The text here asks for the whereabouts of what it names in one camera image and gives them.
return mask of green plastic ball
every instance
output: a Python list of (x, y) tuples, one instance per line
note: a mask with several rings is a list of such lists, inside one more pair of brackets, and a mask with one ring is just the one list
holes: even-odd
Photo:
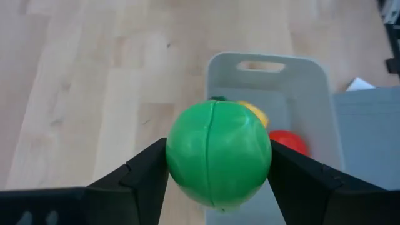
[(231, 101), (204, 101), (182, 112), (167, 137), (169, 172), (191, 199), (238, 207), (263, 185), (271, 143), (257, 116)]

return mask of wood grain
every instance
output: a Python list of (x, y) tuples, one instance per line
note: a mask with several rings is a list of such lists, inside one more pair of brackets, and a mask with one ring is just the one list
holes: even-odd
[[(0, 189), (87, 185), (203, 100), (220, 51), (315, 58), (395, 86), (375, 0), (0, 1)], [(204, 224), (172, 179), (160, 224)]]

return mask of gray container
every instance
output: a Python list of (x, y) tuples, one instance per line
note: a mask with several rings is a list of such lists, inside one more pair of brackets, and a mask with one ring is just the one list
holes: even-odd
[[(280, 71), (243, 69), (239, 67), (243, 61), (281, 63), (284, 67)], [(267, 114), (268, 131), (286, 129), (299, 134), (307, 142), (312, 158), (344, 170), (328, 77), (315, 61), (222, 52), (211, 59), (206, 84), (207, 99), (225, 96), (254, 104)], [(238, 210), (225, 213), (207, 210), (206, 224), (284, 224), (284, 220), (266, 182)]]

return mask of yellow object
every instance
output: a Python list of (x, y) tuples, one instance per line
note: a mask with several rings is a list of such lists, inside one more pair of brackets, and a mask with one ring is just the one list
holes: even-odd
[(262, 125), (267, 128), (269, 119), (267, 115), (261, 111), (257, 106), (251, 104), (250, 102), (246, 101), (238, 101), (237, 103), (241, 104), (242, 106), (246, 106), (248, 109), (250, 109), (257, 117), (260, 119)]

